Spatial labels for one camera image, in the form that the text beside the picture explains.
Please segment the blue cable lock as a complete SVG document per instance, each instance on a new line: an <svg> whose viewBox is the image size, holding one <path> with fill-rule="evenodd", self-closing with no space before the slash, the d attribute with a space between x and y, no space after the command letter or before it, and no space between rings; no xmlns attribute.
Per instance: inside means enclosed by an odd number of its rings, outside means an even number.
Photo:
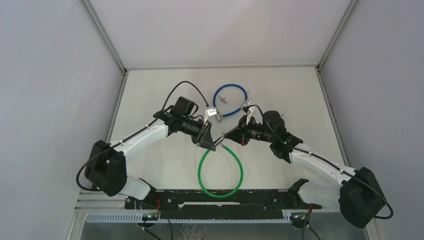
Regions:
<svg viewBox="0 0 424 240"><path fill-rule="evenodd" d="M225 98L227 104L220 102L218 95ZM215 120L220 123L223 120L238 117L242 114L242 106L248 98L249 92L239 84L228 83L220 86L212 97L212 105L218 111Z"/></svg>

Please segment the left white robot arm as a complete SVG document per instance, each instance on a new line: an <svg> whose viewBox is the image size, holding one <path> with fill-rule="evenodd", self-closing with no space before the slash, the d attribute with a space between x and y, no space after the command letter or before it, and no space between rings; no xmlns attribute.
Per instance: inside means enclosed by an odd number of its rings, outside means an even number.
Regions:
<svg viewBox="0 0 424 240"><path fill-rule="evenodd" d="M124 195L135 198L145 209L153 207L157 196L152 187L140 178L129 176L127 163L140 151L177 132L190 136L200 148L216 151L212 124L190 115L195 106L193 101L180 96L175 105L156 112L151 122L129 136L112 142L97 141L81 170L85 178L109 197Z"/></svg>

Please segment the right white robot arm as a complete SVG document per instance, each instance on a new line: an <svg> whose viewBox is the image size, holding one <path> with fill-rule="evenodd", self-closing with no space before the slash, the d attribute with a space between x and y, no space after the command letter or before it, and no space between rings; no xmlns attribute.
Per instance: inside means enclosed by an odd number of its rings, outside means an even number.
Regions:
<svg viewBox="0 0 424 240"><path fill-rule="evenodd" d="M285 121L275 110L263 113L262 123L245 115L223 136L242 146L250 140L267 142L278 159L303 168L327 183L323 186L300 180L298 189L289 194L289 203L295 208L316 204L339 209L350 224L363 229L372 219L379 218L378 213L388 204L370 169L355 169L326 159L287 131Z"/></svg>

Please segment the silver keys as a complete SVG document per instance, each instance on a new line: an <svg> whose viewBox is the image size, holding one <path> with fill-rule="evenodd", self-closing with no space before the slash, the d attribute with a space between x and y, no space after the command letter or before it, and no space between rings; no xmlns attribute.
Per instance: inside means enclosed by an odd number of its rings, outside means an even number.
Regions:
<svg viewBox="0 0 424 240"><path fill-rule="evenodd" d="M225 105L227 105L228 103L226 102L226 98L225 97L221 97L220 95L218 95L219 101L224 103Z"/></svg>

